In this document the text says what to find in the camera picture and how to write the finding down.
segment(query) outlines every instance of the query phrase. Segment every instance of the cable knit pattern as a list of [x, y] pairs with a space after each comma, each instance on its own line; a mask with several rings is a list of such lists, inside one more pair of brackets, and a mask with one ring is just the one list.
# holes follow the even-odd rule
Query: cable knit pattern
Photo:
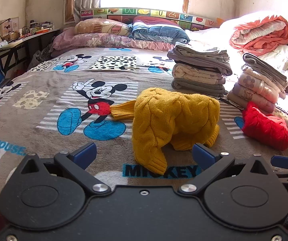
[[266, 116], [251, 101], [242, 113], [244, 118], [242, 131], [247, 136], [277, 150], [283, 151], [288, 148], [288, 128], [283, 119]]
[[[131, 117], [133, 102], [111, 107], [114, 118]], [[161, 147], [171, 143], [175, 150], [192, 149], [197, 142], [211, 146], [218, 134], [220, 104], [200, 94], [149, 88], [134, 106], [133, 149], [136, 161], [148, 170], [164, 174], [167, 168]]]

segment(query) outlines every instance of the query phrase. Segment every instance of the colorful headboard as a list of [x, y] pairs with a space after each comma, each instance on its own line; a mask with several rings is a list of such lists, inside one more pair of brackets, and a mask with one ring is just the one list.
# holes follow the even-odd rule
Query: colorful headboard
[[198, 17], [195, 15], [142, 8], [94, 8], [80, 11], [81, 20], [90, 18], [104, 18], [130, 24], [135, 16], [160, 17], [176, 22], [181, 28], [198, 31], [213, 27], [219, 27], [216, 21]]

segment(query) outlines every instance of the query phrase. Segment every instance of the gray folded clothing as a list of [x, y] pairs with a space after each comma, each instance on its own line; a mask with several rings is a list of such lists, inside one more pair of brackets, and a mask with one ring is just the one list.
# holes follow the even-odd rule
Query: gray folded clothing
[[252, 69], [261, 73], [262, 75], [268, 77], [273, 82], [279, 83], [284, 88], [286, 88], [286, 86], [288, 85], [288, 80], [285, 75], [283, 75], [278, 70], [274, 69], [271, 65], [262, 61], [255, 55], [250, 53], [244, 53], [243, 60], [246, 65], [252, 67]]
[[210, 59], [217, 62], [229, 61], [229, 57], [226, 50], [221, 50], [217, 47], [207, 49], [202, 46], [176, 42], [175, 51], [177, 54], [180, 54], [185, 57], [198, 57], [198, 58]]
[[201, 94], [224, 97], [225, 89], [222, 84], [204, 84], [192, 80], [175, 78], [172, 80], [174, 89], [190, 89]]
[[209, 67], [209, 68], [218, 69], [220, 73], [222, 73], [224, 76], [232, 75], [232, 69], [229, 63], [217, 62], [217, 61], [198, 58], [198, 57], [182, 56], [176, 52], [175, 48], [168, 51], [167, 57], [169, 57], [170, 59], [173, 59], [174, 61], [186, 62], [190, 65], [195, 65], [197, 67], [200, 66], [200, 67]]

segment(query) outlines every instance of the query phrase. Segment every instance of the red knit garment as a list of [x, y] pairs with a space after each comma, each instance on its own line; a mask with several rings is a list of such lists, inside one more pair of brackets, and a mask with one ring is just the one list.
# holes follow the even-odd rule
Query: red knit garment
[[248, 102], [242, 114], [244, 118], [242, 131], [247, 136], [277, 150], [288, 148], [288, 128], [282, 118], [266, 116], [252, 101]]

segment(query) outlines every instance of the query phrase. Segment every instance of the black and white spotted patch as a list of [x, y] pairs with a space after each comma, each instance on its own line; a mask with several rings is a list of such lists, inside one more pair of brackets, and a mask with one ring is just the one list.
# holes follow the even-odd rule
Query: black and white spotted patch
[[89, 70], [136, 70], [136, 57], [126, 56], [101, 56]]
[[31, 68], [28, 71], [43, 71], [46, 70], [48, 67], [54, 65], [55, 62], [57, 62], [58, 60], [60, 60], [62, 57], [57, 57], [54, 59], [51, 59], [49, 61], [46, 62], [42, 62], [40, 64], [38, 64], [36, 67]]

